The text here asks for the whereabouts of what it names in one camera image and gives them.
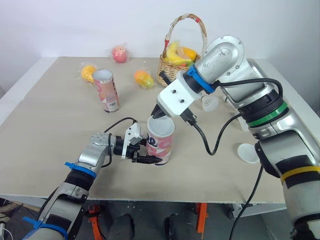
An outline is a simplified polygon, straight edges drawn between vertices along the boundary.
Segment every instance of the white plate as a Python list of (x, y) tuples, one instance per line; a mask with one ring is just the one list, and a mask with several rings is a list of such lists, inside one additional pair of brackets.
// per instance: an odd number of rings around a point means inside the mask
[(248, 164), (256, 164), (260, 161), (256, 153), (255, 146), (253, 146), (252, 144), (241, 144), (238, 147), (237, 152), (239, 157)]

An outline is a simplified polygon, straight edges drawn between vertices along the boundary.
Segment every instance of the beige tabletop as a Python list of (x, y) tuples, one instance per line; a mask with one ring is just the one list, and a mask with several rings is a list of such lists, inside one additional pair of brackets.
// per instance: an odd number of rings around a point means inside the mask
[[(114, 113), (103, 111), (94, 86), (78, 79), (82, 62), (92, 62), (113, 72), (120, 100)], [(0, 194), (47, 197), (65, 180), (69, 169), (94, 133), (103, 132), (124, 118), (137, 119), (144, 131), (146, 120), (163, 89), (141, 89), (134, 81), (136, 70), (148, 67), (155, 78), (157, 58), (131, 58), (116, 64), (104, 57), (60, 57), (29, 91), (0, 127)], [(222, 93), (213, 112), (202, 111), (197, 101), (191, 110), (213, 147), (223, 124), (235, 110), (223, 101)], [(260, 164), (248, 164), (237, 155), (241, 143), (254, 144), (249, 132), (237, 120), (225, 130), (215, 156), (205, 151), (200, 135), (178, 118), (172, 155), (164, 166), (131, 163), (114, 156), (101, 169), (91, 190), (91, 199), (184, 202), (244, 202), (255, 184)], [(111, 130), (124, 135), (131, 124), (124, 122)], [(279, 179), (262, 174), (256, 203), (284, 203)]]

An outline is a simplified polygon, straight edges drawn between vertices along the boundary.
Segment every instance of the basket handle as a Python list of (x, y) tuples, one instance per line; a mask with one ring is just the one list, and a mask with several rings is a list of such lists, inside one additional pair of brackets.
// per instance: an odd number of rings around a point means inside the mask
[(198, 23), (200, 25), (200, 29), (201, 29), (201, 36), (202, 36), (202, 52), (201, 52), (201, 56), (204, 56), (205, 51), (207, 49), (207, 31), (206, 31), (206, 27), (204, 25), (204, 23), (202, 22), (202, 20), (197, 17), (196, 15), (192, 14), (192, 13), (186, 13), (184, 15), (181, 15), (179, 17), (177, 17), (170, 25), (170, 29), (169, 32), (167, 33), (167, 35), (165, 35), (164, 38), (164, 50), (162, 52), (162, 56), (166, 56), (167, 53), (167, 47), (171, 38), (171, 33), (174, 30), (174, 27), (176, 26), (176, 24), (181, 21), (184, 20), (186, 18), (189, 19), (193, 19), (196, 23)]

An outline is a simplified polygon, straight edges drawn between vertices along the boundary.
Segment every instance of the floor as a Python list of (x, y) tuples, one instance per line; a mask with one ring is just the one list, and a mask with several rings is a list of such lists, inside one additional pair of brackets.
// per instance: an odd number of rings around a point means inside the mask
[[(233, 220), (227, 217), (228, 208), (225, 204), (209, 204), (209, 217), (205, 223), (204, 240), (227, 240)], [(7, 224), (13, 239), (20, 240), (32, 229), (29, 223), (22, 220), (23, 216), (33, 217), (35, 211), (27, 211), (23, 206), (13, 215)], [(196, 226), (197, 215), (195, 204), (182, 202), (146, 202), (146, 201), (109, 201), (104, 214), (100, 217), (101, 231), (105, 236), (112, 221), (121, 214), (130, 214), (135, 224), (135, 240), (166, 240), (164, 219), (173, 213), (183, 215)], [(76, 240), (93, 239), (91, 223), (85, 217)], [(243, 217), (238, 223), (233, 240), (272, 240), (261, 215)]]

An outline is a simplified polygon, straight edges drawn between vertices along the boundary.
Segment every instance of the blue cable tie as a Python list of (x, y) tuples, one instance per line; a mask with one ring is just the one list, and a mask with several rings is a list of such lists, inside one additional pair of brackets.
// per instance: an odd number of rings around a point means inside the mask
[(64, 239), (68, 240), (68, 233), (62, 227), (59, 227), (59, 226), (56, 226), (53, 224), (45, 224), (40, 220), (36, 221), (36, 220), (34, 220), (30, 217), (27, 217), (27, 216), (24, 216), (22, 219), (28, 223), (33, 224), (33, 229), (36, 229), (36, 230), (38, 230), (38, 229), (52, 229), (52, 230), (55, 230), (55, 231), (61, 233), (64, 236)]
[(197, 70), (195, 68), (195, 65), (192, 65), (189, 70), (187, 71), (187, 73), (189, 76), (193, 77), (198, 84), (200, 84), (204, 90), (207, 92), (207, 93), (210, 93), (212, 94), (215, 89), (212, 88), (208, 83), (206, 83), (200, 76), (199, 74), (197, 73)]
[(91, 171), (90, 169), (87, 169), (83, 166), (78, 166), (78, 165), (76, 165), (74, 163), (70, 163), (70, 162), (66, 162), (64, 165), (68, 166), (70, 169), (76, 169), (76, 170), (79, 170), (79, 171), (84, 172), (86, 174), (89, 174), (94, 178), (97, 177), (97, 174), (94, 171)]

